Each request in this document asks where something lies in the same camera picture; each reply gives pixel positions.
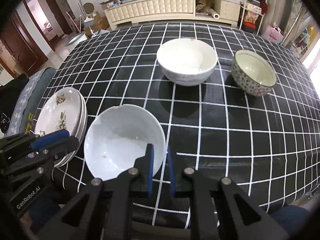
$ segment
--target table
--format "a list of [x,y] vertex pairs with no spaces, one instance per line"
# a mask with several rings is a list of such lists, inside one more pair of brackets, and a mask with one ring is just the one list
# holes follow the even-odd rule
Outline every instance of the table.
[[[181,87],[163,76],[157,49],[178,37],[196,38],[216,49],[218,64],[205,83]],[[255,98],[235,84],[231,60],[240,49],[255,51],[276,70],[277,84],[268,95]],[[318,95],[289,50],[258,36],[203,24],[145,24],[84,41],[49,84],[32,131],[46,100],[65,86],[84,96],[88,127],[108,107],[145,107],[161,123],[172,151],[188,165],[210,178],[229,176],[268,212],[318,185]],[[52,171],[52,179],[74,195],[92,179],[83,146],[68,164]],[[135,200],[133,220],[188,227],[188,199],[169,195],[166,157],[153,181],[152,197]]]

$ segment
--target blue gripper pad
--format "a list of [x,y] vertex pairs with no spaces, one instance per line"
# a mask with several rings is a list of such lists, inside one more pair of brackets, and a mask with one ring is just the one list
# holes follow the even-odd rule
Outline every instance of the blue gripper pad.
[[53,133],[49,133],[43,137],[37,138],[32,144],[31,148],[35,152],[39,152],[41,149],[44,149],[46,146],[59,141],[64,138],[69,138],[70,134],[67,130],[60,130]]
[[167,158],[168,158],[168,164],[169,164],[169,173],[170,173],[170,191],[171,194],[174,196],[176,193],[176,180],[175,180],[175,173],[174,173],[174,160],[173,156],[171,153],[171,149],[168,146],[168,153],[167,153]]
[[146,153],[150,153],[150,162],[149,162],[149,167],[148,167],[148,187],[147,187],[147,192],[148,192],[148,197],[151,196],[152,193],[152,175],[153,175],[153,161],[154,161],[154,148],[153,144],[148,144]]

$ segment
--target white cabinet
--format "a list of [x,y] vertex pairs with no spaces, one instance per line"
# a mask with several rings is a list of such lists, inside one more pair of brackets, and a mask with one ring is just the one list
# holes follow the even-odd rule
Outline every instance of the white cabinet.
[[240,1],[214,0],[214,10],[220,13],[220,19],[196,15],[196,0],[125,0],[114,8],[108,8],[105,4],[102,8],[112,30],[125,22],[159,20],[202,20],[237,26]]

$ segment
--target stack of plates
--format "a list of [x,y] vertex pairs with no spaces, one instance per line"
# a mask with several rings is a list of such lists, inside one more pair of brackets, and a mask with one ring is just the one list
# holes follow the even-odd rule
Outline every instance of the stack of plates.
[[[43,106],[36,124],[35,134],[44,136],[57,130],[66,129],[81,145],[87,127],[88,113],[83,96],[72,87],[56,92]],[[78,149],[54,162],[55,167],[68,163]]]

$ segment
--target pink bag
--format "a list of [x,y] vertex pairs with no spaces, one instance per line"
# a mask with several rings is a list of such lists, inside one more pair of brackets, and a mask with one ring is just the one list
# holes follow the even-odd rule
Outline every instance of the pink bag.
[[276,29],[268,25],[263,34],[261,35],[261,38],[279,44],[282,41],[283,36]]

